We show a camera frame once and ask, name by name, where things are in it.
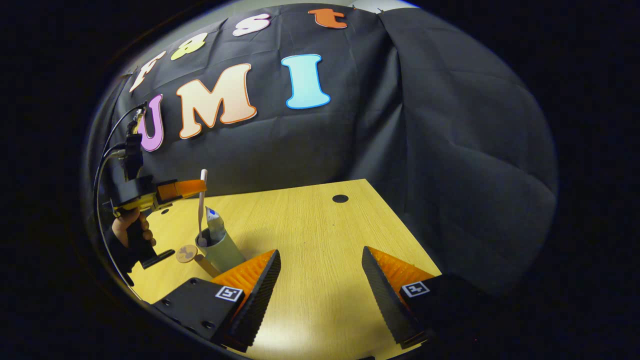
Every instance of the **wooden coaster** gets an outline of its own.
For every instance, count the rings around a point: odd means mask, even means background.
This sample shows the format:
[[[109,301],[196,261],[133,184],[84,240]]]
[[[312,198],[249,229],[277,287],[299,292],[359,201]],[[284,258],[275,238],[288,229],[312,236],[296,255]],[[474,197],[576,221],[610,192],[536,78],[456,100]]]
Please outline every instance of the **wooden coaster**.
[[[196,245],[185,245],[175,252],[175,258],[181,263],[188,263],[198,254]]]

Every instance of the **wooden table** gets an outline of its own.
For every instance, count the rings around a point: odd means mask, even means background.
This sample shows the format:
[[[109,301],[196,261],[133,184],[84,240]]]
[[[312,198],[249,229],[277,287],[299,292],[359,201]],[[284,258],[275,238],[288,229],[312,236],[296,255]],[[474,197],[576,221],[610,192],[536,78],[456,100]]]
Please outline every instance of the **wooden table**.
[[[338,194],[349,200],[334,202]],[[431,274],[440,271],[366,180],[208,197],[205,205],[220,213],[246,259],[271,249],[278,249],[282,259],[253,346],[238,354],[379,360],[413,349],[400,349],[387,329],[362,270],[362,249],[372,246]],[[198,234],[197,198],[169,209],[148,218],[158,253],[194,243]],[[136,264],[134,289],[154,303],[190,277],[210,280],[218,274],[201,264],[206,262],[182,264],[175,256],[146,270]]]

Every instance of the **white stick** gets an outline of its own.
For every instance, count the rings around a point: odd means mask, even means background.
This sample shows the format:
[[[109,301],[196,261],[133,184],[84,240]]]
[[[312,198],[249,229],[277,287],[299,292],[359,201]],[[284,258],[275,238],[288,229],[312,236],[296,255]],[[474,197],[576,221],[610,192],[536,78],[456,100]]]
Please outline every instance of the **white stick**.
[[[207,184],[207,169],[202,169],[200,172],[200,180],[204,180],[204,184]],[[198,238],[198,243],[202,243],[204,240],[202,238],[202,215],[204,214],[204,192],[200,192],[200,202],[198,203],[198,230],[200,230],[200,235]]]

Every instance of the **hand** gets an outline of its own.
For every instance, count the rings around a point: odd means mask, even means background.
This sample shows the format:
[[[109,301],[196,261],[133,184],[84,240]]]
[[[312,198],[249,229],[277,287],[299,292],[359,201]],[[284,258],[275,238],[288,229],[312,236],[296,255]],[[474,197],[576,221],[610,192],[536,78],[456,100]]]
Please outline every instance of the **hand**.
[[[140,219],[140,224],[142,226],[142,238],[149,241],[151,246],[156,246],[156,239],[154,239],[154,235],[149,230],[149,222],[147,221],[147,217],[140,213],[140,209],[135,209],[129,213],[122,215],[117,218],[111,224],[111,230],[113,234],[120,240],[122,245],[129,248],[129,238],[127,237],[127,228],[131,226],[137,219]]]

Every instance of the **cup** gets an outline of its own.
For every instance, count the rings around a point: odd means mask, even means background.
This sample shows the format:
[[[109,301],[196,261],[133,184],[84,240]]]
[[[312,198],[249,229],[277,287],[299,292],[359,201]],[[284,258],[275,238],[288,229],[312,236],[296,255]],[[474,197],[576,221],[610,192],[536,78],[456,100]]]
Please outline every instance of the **cup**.
[[[202,236],[207,240],[211,239],[209,237],[209,228],[202,231]],[[204,258],[221,273],[246,261],[242,253],[240,253],[240,250],[236,247],[236,243],[234,243],[231,236],[229,236],[229,233],[225,234],[218,243],[208,247],[198,245],[198,238],[199,236],[195,238],[196,246],[200,249]]]

